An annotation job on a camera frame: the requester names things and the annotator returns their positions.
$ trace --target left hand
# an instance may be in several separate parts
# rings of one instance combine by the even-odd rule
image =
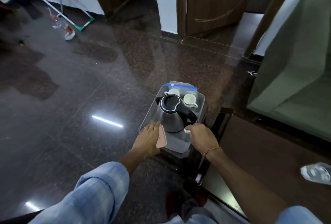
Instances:
[[[161,122],[147,125],[137,136],[132,150],[142,152],[144,158],[153,157],[160,153],[160,149],[156,148],[156,142],[159,138],[159,127]]]

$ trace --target kettle lid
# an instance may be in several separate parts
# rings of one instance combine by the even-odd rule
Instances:
[[[164,112],[175,113],[177,105],[181,103],[180,97],[176,94],[164,96],[160,102],[160,107]]]

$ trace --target green sofa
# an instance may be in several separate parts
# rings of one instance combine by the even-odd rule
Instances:
[[[331,142],[331,0],[300,0],[266,50],[247,108]]]

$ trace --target white teacup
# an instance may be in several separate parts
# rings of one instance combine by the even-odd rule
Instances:
[[[191,93],[186,94],[183,98],[184,104],[188,108],[197,108],[198,105],[196,104],[196,100],[197,98]]]
[[[179,90],[177,90],[177,89],[170,89],[168,92],[164,92],[165,93],[165,95],[167,95],[167,94],[175,94],[175,95],[177,95],[177,96],[179,96]]]

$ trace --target stainless steel kettle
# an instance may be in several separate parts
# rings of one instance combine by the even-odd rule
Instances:
[[[184,102],[175,94],[168,94],[161,98],[157,117],[168,133],[179,132],[197,121],[197,116],[185,107]]]

